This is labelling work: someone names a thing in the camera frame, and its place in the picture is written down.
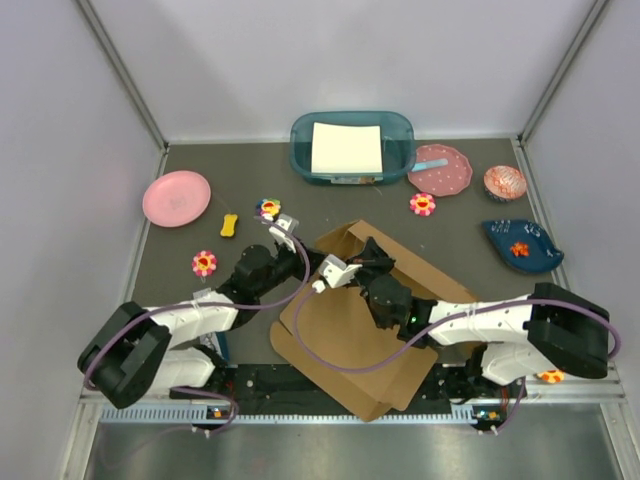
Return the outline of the brown cardboard box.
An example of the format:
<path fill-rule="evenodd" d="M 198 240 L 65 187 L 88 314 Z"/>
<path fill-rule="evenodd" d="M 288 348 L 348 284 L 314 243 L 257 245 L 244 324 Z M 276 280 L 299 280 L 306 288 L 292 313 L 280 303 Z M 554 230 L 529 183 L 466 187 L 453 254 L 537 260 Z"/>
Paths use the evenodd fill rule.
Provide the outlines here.
<path fill-rule="evenodd" d="M 476 301 L 465 286 L 363 220 L 319 237 L 315 247 L 345 260 L 359 253 L 369 237 L 394 259 L 393 276 L 414 296 Z M 327 289 L 312 298 L 300 293 L 270 328 L 279 355 L 365 422 L 392 409 L 406 410 L 436 364 L 435 350 L 410 348 L 383 368 L 361 373 L 400 350 L 403 343 L 396 335 L 376 327 L 355 288 Z"/>

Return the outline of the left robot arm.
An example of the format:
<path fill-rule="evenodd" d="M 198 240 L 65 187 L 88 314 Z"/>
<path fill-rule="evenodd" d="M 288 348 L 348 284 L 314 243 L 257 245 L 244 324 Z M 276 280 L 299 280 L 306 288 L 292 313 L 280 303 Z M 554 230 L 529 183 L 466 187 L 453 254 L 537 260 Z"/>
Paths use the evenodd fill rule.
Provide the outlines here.
<path fill-rule="evenodd" d="M 308 262 L 285 245 L 278 246 L 275 255 L 252 245 L 242 252 L 231 276 L 198 300 L 181 302 L 172 310 L 143 308 L 134 301 L 120 305 L 80 354 L 78 369 L 87 373 L 106 349 L 90 382 L 118 409 L 175 387 L 196 388 L 209 397 L 220 394 L 227 382 L 226 362 L 199 338 L 237 329 L 257 314 L 238 310 L 237 304 L 258 305 L 291 277 L 305 283 L 326 255 L 313 248 L 303 251 Z"/>

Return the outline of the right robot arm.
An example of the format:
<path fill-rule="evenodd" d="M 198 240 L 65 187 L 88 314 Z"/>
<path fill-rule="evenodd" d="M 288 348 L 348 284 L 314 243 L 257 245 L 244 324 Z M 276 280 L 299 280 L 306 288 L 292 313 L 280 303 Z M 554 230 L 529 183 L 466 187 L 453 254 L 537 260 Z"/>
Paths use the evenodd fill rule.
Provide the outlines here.
<path fill-rule="evenodd" d="M 452 303 L 415 296 L 392 276 L 394 259 L 372 238 L 347 264 L 355 270 L 349 283 L 378 328 L 416 348 L 476 343 L 466 380 L 478 395 L 550 370 L 607 375 L 608 312 L 558 285 L 540 282 L 531 294 L 503 302 Z"/>

